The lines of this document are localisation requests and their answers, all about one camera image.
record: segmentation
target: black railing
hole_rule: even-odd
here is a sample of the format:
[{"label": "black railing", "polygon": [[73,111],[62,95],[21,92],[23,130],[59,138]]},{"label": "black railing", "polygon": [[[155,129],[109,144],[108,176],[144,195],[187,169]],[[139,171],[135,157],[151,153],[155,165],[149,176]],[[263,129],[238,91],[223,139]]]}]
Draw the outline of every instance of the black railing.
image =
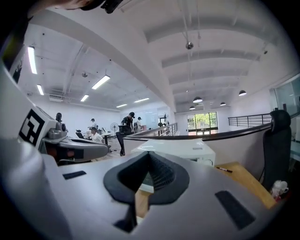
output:
[{"label": "black railing", "polygon": [[272,117],[269,113],[228,118],[228,122],[230,126],[247,127],[247,128],[268,124],[271,123],[271,120]]}]

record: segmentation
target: black office chair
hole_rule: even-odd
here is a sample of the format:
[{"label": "black office chair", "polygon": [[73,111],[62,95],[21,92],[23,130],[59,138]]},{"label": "black office chair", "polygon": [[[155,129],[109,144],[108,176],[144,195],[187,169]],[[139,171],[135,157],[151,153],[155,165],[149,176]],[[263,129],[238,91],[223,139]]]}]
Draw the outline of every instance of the black office chair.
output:
[{"label": "black office chair", "polygon": [[76,132],[76,135],[77,135],[79,138],[82,138],[82,139],[84,139],[84,137],[83,137],[83,134],[82,134],[82,133],[78,133],[78,132]]},{"label": "black office chair", "polygon": [[270,112],[271,129],[263,135],[264,178],[269,191],[276,180],[286,181],[291,154],[291,117],[284,110]]}]

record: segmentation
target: window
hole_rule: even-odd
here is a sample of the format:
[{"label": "window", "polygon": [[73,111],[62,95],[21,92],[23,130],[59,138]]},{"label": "window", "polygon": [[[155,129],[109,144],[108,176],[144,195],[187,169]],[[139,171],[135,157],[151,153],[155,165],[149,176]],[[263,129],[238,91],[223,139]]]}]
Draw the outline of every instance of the window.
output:
[{"label": "window", "polygon": [[196,124],[195,124],[195,115],[188,115],[187,116],[187,125],[188,129],[196,129]]},{"label": "window", "polygon": [[218,133],[216,112],[192,114],[187,116],[188,135],[209,135]]}]

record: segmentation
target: floor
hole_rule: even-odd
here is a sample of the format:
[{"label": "floor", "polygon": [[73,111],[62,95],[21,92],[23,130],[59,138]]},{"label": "floor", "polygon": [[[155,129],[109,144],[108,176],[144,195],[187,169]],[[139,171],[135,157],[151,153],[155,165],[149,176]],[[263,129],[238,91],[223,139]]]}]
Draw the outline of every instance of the floor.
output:
[{"label": "floor", "polygon": [[92,162],[97,162],[97,161],[101,161],[101,160],[108,160],[108,159],[120,157],[121,146],[119,144],[118,139],[109,137],[109,138],[107,138],[107,141],[108,141],[108,145],[111,146],[110,150],[112,152],[109,152],[104,157],[96,158],[96,159],[92,160]]}]

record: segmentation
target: glass panel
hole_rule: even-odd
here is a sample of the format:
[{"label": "glass panel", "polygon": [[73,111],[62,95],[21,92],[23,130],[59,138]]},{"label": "glass panel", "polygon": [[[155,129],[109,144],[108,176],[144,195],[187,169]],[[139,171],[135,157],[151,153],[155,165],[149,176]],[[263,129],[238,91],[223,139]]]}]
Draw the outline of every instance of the glass panel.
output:
[{"label": "glass panel", "polygon": [[188,129],[196,129],[195,115],[187,116],[187,126],[188,126]]},{"label": "glass panel", "polygon": [[210,112],[210,127],[216,128],[218,126],[217,113]]},{"label": "glass panel", "polygon": [[149,129],[156,129],[158,128],[158,110],[157,109],[147,109],[143,111],[144,113],[142,114],[141,112],[135,112],[136,118],[134,121],[137,121],[137,117],[142,118],[142,125],[146,125],[146,128]]},{"label": "glass panel", "polygon": [[283,109],[286,106],[286,111],[292,115],[300,109],[300,77],[292,82],[280,86],[275,89],[278,108]]},{"label": "glass panel", "polygon": [[194,136],[194,135],[196,135],[196,131],[194,131],[194,132],[188,132],[188,135],[189,136]]},{"label": "glass panel", "polygon": [[209,113],[196,114],[195,118],[196,118],[197,129],[210,128],[210,115],[209,115]]},{"label": "glass panel", "polygon": [[211,130],[210,131],[210,134],[216,134],[216,133],[218,133],[218,130]]}]

